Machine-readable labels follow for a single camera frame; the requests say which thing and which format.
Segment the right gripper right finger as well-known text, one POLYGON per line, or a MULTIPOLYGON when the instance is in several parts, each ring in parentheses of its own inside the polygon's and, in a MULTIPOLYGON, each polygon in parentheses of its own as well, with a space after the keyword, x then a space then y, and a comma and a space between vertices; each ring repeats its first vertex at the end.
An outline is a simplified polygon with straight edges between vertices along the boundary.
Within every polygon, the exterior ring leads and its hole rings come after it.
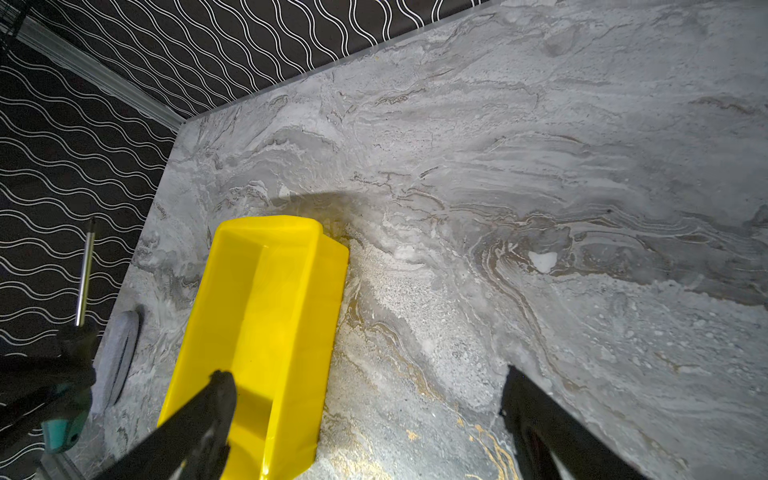
POLYGON ((500 416, 512 435, 522 479, 643 479, 515 366, 508 367, 500 416))

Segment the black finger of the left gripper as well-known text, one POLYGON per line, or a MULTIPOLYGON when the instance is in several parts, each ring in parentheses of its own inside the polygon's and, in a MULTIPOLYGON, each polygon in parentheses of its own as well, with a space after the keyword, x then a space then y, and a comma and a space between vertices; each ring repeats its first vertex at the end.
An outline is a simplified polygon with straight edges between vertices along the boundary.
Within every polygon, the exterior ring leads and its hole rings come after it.
POLYGON ((61 359, 58 339, 57 342, 60 355, 55 358, 1 361, 1 392, 11 397, 11 402, 1 409, 3 449, 17 444, 33 429, 42 429, 42 422, 57 404, 53 392, 55 385, 75 375, 75 368, 66 366, 61 359))

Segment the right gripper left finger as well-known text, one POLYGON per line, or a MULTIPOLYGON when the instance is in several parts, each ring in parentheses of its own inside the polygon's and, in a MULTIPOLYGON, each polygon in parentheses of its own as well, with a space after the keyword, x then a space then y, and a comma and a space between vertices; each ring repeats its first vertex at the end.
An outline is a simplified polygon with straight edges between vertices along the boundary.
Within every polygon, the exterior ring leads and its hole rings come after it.
POLYGON ((233 375, 213 372, 208 385, 98 477, 219 479, 230 452, 236 402, 233 375))

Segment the green handled screwdriver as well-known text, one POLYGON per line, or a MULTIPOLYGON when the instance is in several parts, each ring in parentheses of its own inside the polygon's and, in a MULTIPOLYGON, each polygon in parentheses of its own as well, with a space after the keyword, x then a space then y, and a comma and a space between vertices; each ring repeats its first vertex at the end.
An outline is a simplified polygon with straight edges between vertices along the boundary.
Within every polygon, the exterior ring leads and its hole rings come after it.
POLYGON ((66 366, 75 368, 75 375, 54 387, 57 404, 42 422, 47 453, 64 453, 77 443, 91 408, 91 386, 95 382, 92 361, 97 329, 86 322, 86 313, 95 239, 96 221, 92 217, 85 235, 74 325, 63 328, 57 337, 62 350, 61 359, 66 366))

